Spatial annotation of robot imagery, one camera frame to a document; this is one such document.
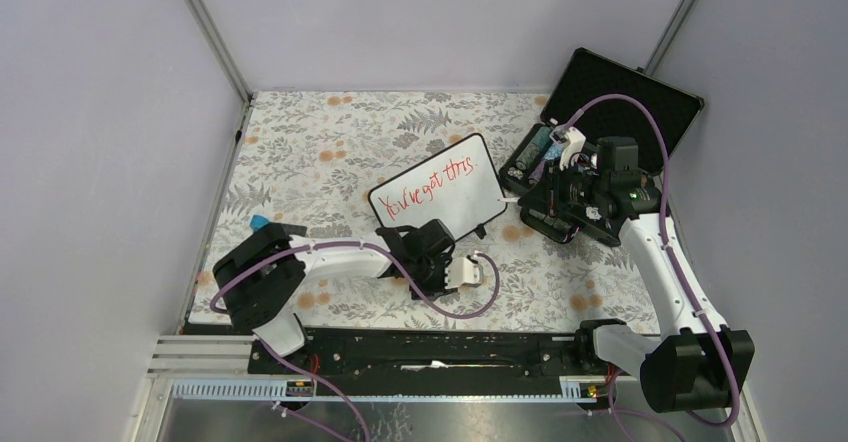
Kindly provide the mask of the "small white whiteboard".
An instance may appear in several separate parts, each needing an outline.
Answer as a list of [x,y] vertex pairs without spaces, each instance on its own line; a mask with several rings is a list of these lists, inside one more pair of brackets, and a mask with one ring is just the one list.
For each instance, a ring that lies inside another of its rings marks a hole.
[[473,133],[372,188],[368,202],[383,227],[438,219],[460,240],[502,215],[505,195],[484,137]]

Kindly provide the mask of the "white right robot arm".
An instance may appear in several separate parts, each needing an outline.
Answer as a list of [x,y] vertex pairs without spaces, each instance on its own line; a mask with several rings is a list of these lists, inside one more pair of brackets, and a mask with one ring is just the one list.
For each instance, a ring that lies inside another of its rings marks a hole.
[[593,156],[581,154],[575,134],[555,137],[559,160],[547,161],[519,206],[573,227],[599,223],[616,231],[635,263],[660,326],[649,339],[617,319],[584,321],[573,348],[575,364],[597,374],[609,364],[635,377],[656,412],[739,410],[755,347],[745,330],[731,329],[700,288],[681,252],[665,191],[645,179],[631,137],[604,137]]

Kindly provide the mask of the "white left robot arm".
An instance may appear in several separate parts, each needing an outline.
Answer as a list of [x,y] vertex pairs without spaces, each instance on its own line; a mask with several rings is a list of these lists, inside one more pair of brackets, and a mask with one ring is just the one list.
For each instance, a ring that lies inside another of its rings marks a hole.
[[378,228],[360,237],[314,239],[303,229],[269,222],[213,267],[218,286],[209,306],[229,317],[239,333],[251,333],[272,349],[288,373],[309,363],[310,347],[289,299],[302,283],[319,279],[401,277],[414,298],[449,293],[446,271],[455,239],[445,225]]

